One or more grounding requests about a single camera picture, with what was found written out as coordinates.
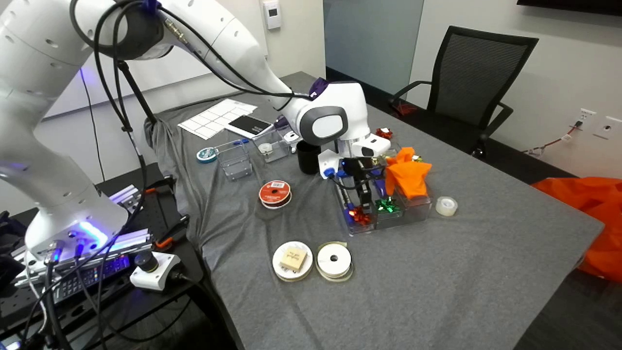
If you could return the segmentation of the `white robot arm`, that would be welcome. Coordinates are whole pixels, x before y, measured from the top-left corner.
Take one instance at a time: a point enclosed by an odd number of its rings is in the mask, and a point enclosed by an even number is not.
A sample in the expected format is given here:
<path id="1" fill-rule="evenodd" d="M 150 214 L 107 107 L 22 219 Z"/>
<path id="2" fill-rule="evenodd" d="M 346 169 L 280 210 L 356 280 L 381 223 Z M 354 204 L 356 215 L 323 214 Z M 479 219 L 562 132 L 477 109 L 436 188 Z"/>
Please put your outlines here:
<path id="1" fill-rule="evenodd" d="M 119 105 L 121 85 L 135 79 L 125 64 L 175 46 L 224 83 L 269 99 L 306 142 L 333 142 L 337 147 L 319 157 L 323 167 L 391 147 L 372 132 L 358 83 L 292 91 L 218 0 L 10 0 L 0 13 L 0 175 L 37 206 L 26 231 L 32 254 L 45 260 L 76 247 L 102 249 L 129 221 L 70 157 L 35 138 L 39 120 L 88 58 L 115 62 L 119 75 L 104 89 Z"/>

